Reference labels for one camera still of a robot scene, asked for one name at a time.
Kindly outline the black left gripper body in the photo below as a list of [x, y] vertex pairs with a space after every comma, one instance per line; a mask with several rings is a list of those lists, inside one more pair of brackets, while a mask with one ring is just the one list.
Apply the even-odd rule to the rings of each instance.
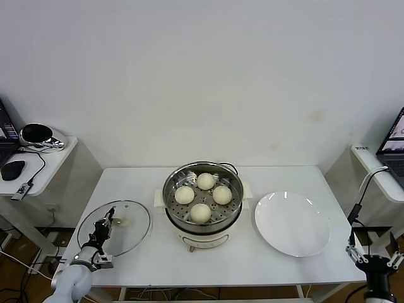
[[112, 221], [101, 219], [94, 223], [94, 231], [89, 235], [89, 245], [101, 249], [104, 242], [110, 238]]

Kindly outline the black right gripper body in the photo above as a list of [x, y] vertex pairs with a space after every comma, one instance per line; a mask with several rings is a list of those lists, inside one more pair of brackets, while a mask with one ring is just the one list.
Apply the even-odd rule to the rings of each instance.
[[390, 259], [378, 255], [365, 255], [355, 262], [365, 273], [367, 288], [371, 292], [391, 292], [389, 276], [397, 272], [398, 266]]

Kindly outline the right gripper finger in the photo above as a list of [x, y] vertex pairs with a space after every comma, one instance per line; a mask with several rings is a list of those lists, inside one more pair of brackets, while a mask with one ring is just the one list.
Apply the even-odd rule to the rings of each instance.
[[400, 251], [397, 240], [395, 239], [392, 232], [389, 233], [390, 245], [393, 249], [393, 255], [387, 262], [387, 267], [389, 268], [399, 268], [401, 262], [403, 261], [403, 253]]
[[357, 249], [355, 239], [356, 239], [356, 236], [355, 236], [354, 230], [351, 229], [350, 235], [348, 238], [348, 245], [345, 247], [345, 251], [348, 254], [349, 258], [355, 264], [366, 263], [366, 257], [363, 255], [363, 253], [360, 250]]

